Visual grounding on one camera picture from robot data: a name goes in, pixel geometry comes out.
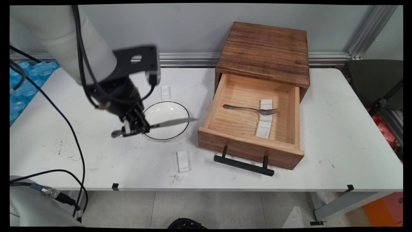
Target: black drawer handle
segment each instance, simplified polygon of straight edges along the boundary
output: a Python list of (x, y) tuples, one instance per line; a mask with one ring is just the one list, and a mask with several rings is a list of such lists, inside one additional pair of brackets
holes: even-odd
[(242, 168), (242, 169), (249, 170), (249, 171), (252, 171), (252, 172), (255, 172), (255, 173), (260, 173), (260, 174), (263, 174), (263, 175), (273, 176), (273, 174), (275, 174), (275, 171), (267, 168), (267, 163), (269, 161), (268, 156), (263, 157), (263, 167), (259, 167), (259, 166), (255, 166), (255, 165), (252, 165), (252, 164), (248, 164), (248, 163), (236, 161), (236, 160), (233, 160), (233, 159), (225, 158), (226, 151), (227, 151), (227, 146), (225, 146), (225, 148), (223, 149), (222, 156), (215, 156), (213, 158), (213, 160), (215, 162), (227, 164), (227, 165), (237, 167), (237, 168)]

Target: bowl rim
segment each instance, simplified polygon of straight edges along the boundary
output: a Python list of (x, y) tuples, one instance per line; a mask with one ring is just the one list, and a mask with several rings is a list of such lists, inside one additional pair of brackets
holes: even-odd
[[(173, 101), (164, 101), (164, 102), (172, 102), (172, 103), (176, 103), (176, 104), (180, 105), (181, 107), (183, 107), (183, 109), (185, 109), (185, 111), (186, 111), (186, 113), (187, 113), (187, 118), (190, 118), (189, 112), (187, 111), (186, 107), (184, 107), (182, 104), (179, 104), (179, 103), (173, 102)], [(153, 105), (151, 105), (151, 106), (149, 106), (148, 108), (146, 108), (146, 109), (143, 111), (143, 114), (144, 114), (144, 113), (146, 112), (146, 110), (148, 110), (150, 107), (152, 107), (152, 106), (154, 106), (154, 105), (157, 105), (157, 104), (159, 104), (159, 103), (163, 103), (163, 102), (154, 103)], [(189, 125), (189, 122), (187, 122), (186, 127), (182, 130), (182, 132), (180, 132), (180, 133), (179, 133), (178, 135), (176, 135), (176, 136), (173, 136), (173, 137), (167, 138), (167, 139), (155, 139), (155, 138), (152, 138), (152, 137), (148, 136), (146, 133), (144, 133), (144, 135), (146, 135), (147, 137), (149, 137), (149, 138), (151, 138), (151, 139), (159, 140), (159, 141), (162, 141), (162, 140), (171, 140), (171, 139), (176, 138), (177, 136), (181, 135), (181, 134), (186, 130), (186, 128), (187, 128), (188, 125)]]

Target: floor tile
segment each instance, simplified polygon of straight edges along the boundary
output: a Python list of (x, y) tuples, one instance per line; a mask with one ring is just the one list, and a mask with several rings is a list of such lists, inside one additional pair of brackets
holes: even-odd
[(208, 229), (266, 228), (260, 192), (156, 192), (150, 228), (178, 218)]
[(305, 227), (315, 220), (310, 195), (304, 192), (262, 192), (262, 202), (267, 228), (282, 228), (294, 206), (300, 206)]
[[(328, 202), (344, 193), (326, 192)], [(315, 210), (309, 192), (262, 192), (267, 228), (281, 228), (294, 206), (300, 206), (306, 228), (312, 227), (368, 227), (370, 223), (362, 208), (331, 218), (324, 226), (311, 226)]]
[(90, 191), (82, 223), (87, 227), (149, 228), (155, 192)]

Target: knife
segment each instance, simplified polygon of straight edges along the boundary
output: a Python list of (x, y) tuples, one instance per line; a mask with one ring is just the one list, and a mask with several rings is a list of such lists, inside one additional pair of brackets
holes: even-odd
[(158, 128), (158, 127), (177, 125), (177, 124), (186, 123), (186, 122), (190, 122), (190, 121), (197, 121), (197, 118), (173, 119), (173, 120), (169, 120), (169, 121), (165, 121), (165, 122), (162, 122), (162, 123), (151, 125), (150, 128)]
[[(197, 118), (173, 119), (173, 120), (169, 120), (169, 121), (165, 121), (165, 122), (162, 122), (162, 123), (151, 125), (150, 128), (153, 129), (153, 128), (158, 128), (158, 127), (177, 125), (177, 124), (180, 124), (180, 123), (186, 123), (186, 122), (190, 122), (190, 121), (197, 121)], [(127, 137), (127, 136), (130, 136), (130, 135), (136, 135), (136, 134), (139, 134), (139, 133), (141, 133), (141, 132), (136, 132), (136, 131), (134, 131), (133, 133), (130, 133), (130, 131), (126, 132), (124, 127), (122, 127), (122, 130), (113, 131), (111, 136), (112, 136), (112, 138), (119, 138), (119, 137)]]

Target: wooden cabinet top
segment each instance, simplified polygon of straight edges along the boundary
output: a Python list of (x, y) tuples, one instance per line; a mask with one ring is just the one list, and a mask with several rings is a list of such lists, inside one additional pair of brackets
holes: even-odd
[(306, 31), (234, 22), (216, 72), (308, 88)]

